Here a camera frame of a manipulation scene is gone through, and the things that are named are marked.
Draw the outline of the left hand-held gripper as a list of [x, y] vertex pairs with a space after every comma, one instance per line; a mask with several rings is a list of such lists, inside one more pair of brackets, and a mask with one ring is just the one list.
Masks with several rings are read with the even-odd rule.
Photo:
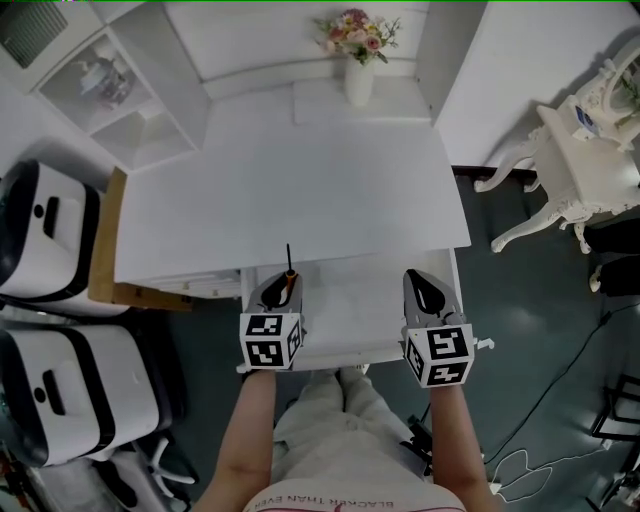
[[[290, 307], [285, 307], [289, 300]], [[272, 275], [251, 293], [239, 323], [248, 370], [291, 368], [306, 335], [302, 304], [303, 279], [292, 272]]]

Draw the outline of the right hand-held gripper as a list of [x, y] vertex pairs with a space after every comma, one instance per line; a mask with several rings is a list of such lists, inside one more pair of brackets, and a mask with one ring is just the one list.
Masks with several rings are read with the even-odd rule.
[[432, 274], [403, 276], [404, 360], [421, 388], [462, 385], [475, 360], [472, 326], [454, 290]]

